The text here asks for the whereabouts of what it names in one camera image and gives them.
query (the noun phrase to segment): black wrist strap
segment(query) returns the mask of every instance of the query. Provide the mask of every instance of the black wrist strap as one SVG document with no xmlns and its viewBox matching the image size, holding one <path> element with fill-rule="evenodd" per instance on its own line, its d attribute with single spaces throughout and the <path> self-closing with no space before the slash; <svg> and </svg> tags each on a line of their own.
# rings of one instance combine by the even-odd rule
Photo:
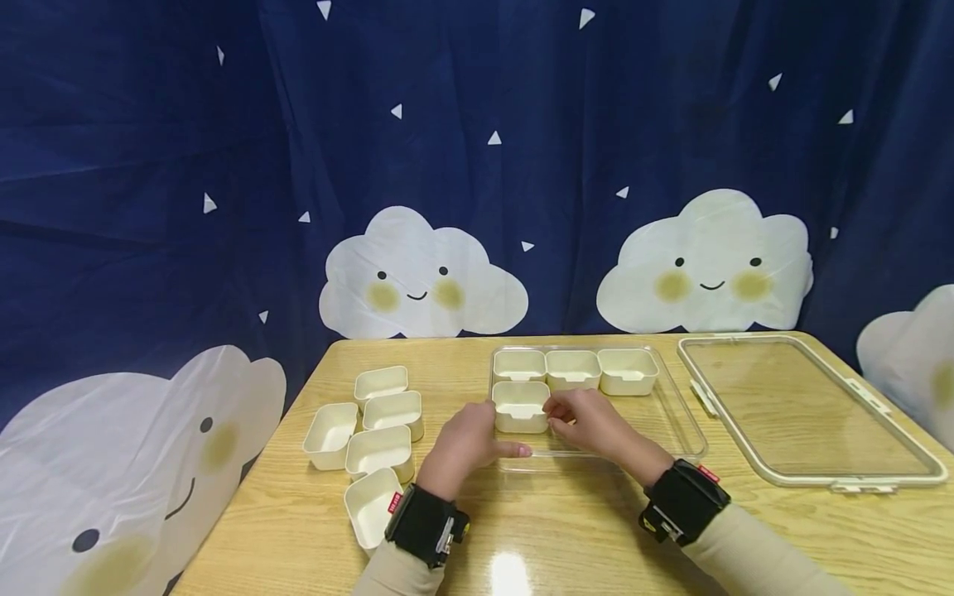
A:
<svg viewBox="0 0 954 596">
<path fill-rule="evenodd" d="M 444 566 L 450 544 L 462 543 L 469 530 L 469 516 L 454 503 L 412 484 L 398 502 L 384 539 L 434 569 Z"/>
<path fill-rule="evenodd" d="M 698 540 L 732 500 L 712 472 L 685 460 L 677 460 L 645 493 L 650 503 L 639 514 L 640 526 L 658 542 L 671 538 L 680 546 Z"/>
</svg>

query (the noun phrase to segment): lid frame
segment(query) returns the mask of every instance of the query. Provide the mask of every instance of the lid frame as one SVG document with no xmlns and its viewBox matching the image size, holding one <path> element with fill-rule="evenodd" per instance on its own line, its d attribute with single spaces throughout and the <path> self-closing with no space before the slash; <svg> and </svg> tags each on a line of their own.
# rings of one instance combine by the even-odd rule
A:
<svg viewBox="0 0 954 596">
<path fill-rule="evenodd" d="M 718 393 L 706 379 L 687 349 L 693 345 L 717 343 L 787 343 L 798 349 L 845 394 L 853 398 L 871 417 L 883 426 L 895 439 L 908 449 L 916 458 L 932 470 L 929 474 L 881 475 L 881 474 L 845 474 L 821 476 L 814 474 L 783 474 L 770 466 L 757 452 L 755 446 L 729 412 Z M 703 338 L 680 339 L 676 353 L 689 371 L 693 393 L 702 402 L 707 413 L 722 420 L 726 430 L 732 436 L 739 450 L 766 481 L 778 486 L 823 486 L 837 493 L 893 493 L 900 486 L 925 487 L 945 483 L 948 479 L 947 467 L 934 454 L 928 451 L 917 439 L 912 437 L 890 417 L 890 408 L 875 397 L 857 379 L 846 378 L 832 367 L 807 343 L 793 336 L 772 333 L 716 333 Z"/>
</svg>

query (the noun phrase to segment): white plastic container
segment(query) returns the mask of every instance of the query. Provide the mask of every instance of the white plastic container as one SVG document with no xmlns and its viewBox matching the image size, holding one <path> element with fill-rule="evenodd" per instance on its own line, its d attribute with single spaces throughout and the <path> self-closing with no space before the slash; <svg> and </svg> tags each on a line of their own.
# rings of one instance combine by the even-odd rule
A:
<svg viewBox="0 0 954 596">
<path fill-rule="evenodd" d="M 550 397 L 550 388 L 538 380 L 502 380 L 494 383 L 491 392 L 497 416 L 494 425 L 502 433 L 547 432 L 547 415 L 543 404 Z"/>
<path fill-rule="evenodd" d="M 344 456 L 344 471 L 356 481 L 363 476 L 389 467 L 401 483 L 414 477 L 414 457 L 411 455 L 411 429 L 403 424 L 379 430 L 365 430 L 348 442 Z"/>
<path fill-rule="evenodd" d="M 378 396 L 364 405 L 364 430 L 402 424 L 411 429 L 412 442 L 420 441 L 424 436 L 424 409 L 421 394 L 417 391 Z"/>
<path fill-rule="evenodd" d="M 319 470 L 344 468 L 348 441 L 358 426 L 356 403 L 329 403 L 318 408 L 301 450 Z"/>
<path fill-rule="evenodd" d="M 364 405 L 371 398 L 406 390 L 407 369 L 403 366 L 364 371 L 355 379 L 355 401 L 362 412 Z"/>
<path fill-rule="evenodd" d="M 659 367 L 649 350 L 608 349 L 596 353 L 603 378 L 599 388 L 606 395 L 643 396 L 653 392 Z"/>
<path fill-rule="evenodd" d="M 497 380 L 544 380 L 547 358 L 540 350 L 507 350 L 493 356 L 493 374 Z"/>
<path fill-rule="evenodd" d="M 547 384 L 553 391 L 595 389 L 599 386 L 599 360 L 590 350 L 547 352 Z"/>
<path fill-rule="evenodd" d="M 358 546 L 368 557 L 384 540 L 384 531 L 391 521 L 388 509 L 395 501 L 395 495 L 403 493 L 397 475 L 389 467 L 368 474 L 344 490 L 344 508 Z"/>
</svg>

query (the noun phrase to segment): cloud smile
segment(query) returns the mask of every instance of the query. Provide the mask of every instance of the cloud smile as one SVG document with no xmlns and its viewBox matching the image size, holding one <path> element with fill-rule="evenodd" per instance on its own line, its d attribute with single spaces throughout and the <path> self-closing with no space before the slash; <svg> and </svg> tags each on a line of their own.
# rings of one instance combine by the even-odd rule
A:
<svg viewBox="0 0 954 596">
<path fill-rule="evenodd" d="M 189 494 L 185 496 L 185 501 L 183 501 L 180 506 L 178 506 L 178 507 L 176 507 L 175 509 L 173 509 L 171 513 L 167 513 L 167 514 L 166 514 L 166 520 L 168 520 L 169 518 L 171 518 L 171 517 L 173 517 L 174 515 L 176 515 L 179 511 L 182 510 L 183 507 L 185 507 L 185 505 L 189 502 L 189 500 L 192 499 L 192 491 L 194 491 L 194 490 L 196 490 L 196 477 L 195 477 L 195 476 L 192 477 L 192 483 L 189 485 Z"/>
</svg>

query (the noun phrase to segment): beige sleeve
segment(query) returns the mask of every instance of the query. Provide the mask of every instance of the beige sleeve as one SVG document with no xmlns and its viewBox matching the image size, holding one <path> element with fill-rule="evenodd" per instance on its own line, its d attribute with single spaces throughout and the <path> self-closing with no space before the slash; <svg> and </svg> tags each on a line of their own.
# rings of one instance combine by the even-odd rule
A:
<svg viewBox="0 0 954 596">
<path fill-rule="evenodd" d="M 730 504 L 683 552 L 730 594 L 851 594 L 745 509 Z"/>
<path fill-rule="evenodd" d="M 443 568 L 428 569 L 423 561 L 400 550 L 394 543 L 382 542 L 351 595 L 434 596 L 443 580 Z"/>
</svg>

